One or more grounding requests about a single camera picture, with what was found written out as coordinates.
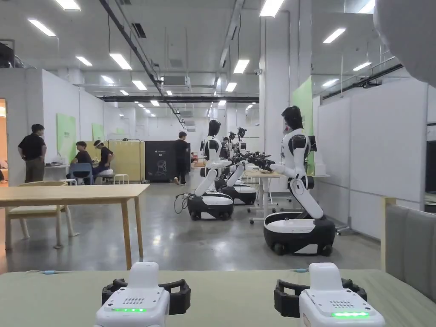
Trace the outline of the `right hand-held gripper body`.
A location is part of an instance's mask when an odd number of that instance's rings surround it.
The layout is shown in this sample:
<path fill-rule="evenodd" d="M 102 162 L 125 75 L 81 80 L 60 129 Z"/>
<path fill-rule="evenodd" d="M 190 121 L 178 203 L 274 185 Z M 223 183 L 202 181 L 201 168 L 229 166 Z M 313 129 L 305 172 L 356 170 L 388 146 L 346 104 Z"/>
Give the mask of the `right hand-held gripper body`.
<path fill-rule="evenodd" d="M 299 295 L 301 327 L 384 327 L 384 317 L 355 291 L 343 286 L 333 263 L 312 263 L 310 285 Z"/>

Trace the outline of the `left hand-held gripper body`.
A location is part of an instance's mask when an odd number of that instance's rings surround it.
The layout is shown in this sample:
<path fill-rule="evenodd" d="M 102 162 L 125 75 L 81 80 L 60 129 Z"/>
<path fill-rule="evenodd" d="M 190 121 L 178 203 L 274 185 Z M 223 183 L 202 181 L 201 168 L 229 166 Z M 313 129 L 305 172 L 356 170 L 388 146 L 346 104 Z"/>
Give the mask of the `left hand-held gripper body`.
<path fill-rule="evenodd" d="M 125 280 L 127 287 L 112 294 L 96 312 L 95 327 L 164 327 L 169 293 L 158 284 L 159 265 L 137 262 Z"/>

